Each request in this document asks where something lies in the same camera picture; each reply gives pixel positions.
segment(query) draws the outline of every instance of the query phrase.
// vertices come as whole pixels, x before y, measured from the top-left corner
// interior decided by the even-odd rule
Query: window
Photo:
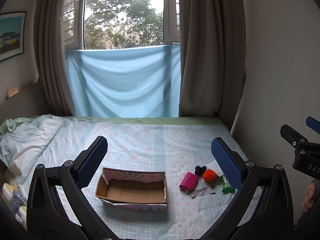
[[[65,0],[67,48],[122,49],[180,42],[179,0]]]

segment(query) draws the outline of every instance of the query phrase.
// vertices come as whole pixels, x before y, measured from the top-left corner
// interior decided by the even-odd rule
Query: wall
[[[38,78],[33,50],[33,16],[36,0],[7,0],[2,13],[26,11],[24,54],[0,62],[0,105],[9,86],[19,90],[35,83]]]
[[[258,165],[284,166],[297,220],[311,177],[292,168],[294,148],[279,131],[287,123],[320,142],[305,125],[320,120],[320,10],[314,0],[244,3],[247,79],[232,135]]]

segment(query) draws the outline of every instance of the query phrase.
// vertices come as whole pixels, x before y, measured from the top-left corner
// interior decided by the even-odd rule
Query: magenta purse
[[[197,182],[198,176],[188,171],[185,174],[179,188],[185,190],[188,193],[196,187]]]

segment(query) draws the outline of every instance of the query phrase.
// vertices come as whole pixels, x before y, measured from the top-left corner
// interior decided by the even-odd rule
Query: framed picture
[[[26,12],[0,14],[0,62],[24,53]]]

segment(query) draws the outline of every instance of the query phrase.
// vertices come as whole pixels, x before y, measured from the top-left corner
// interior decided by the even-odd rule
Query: mattress
[[[0,129],[0,158],[16,178],[17,187],[27,197],[34,167],[60,166],[76,156],[98,135],[107,138],[109,149],[91,183],[82,192],[103,221],[123,239],[190,239],[201,237],[220,217],[234,194],[221,192],[191,199],[179,190],[187,171],[206,165],[214,158],[210,144],[222,137],[228,146],[247,160],[228,129],[217,118],[61,118],[44,115],[32,120],[7,123]],[[95,197],[102,167],[165,171],[169,205],[165,212],[121,209],[103,204]],[[70,220],[78,223],[61,187],[61,201]],[[241,223],[251,217],[261,189]]]

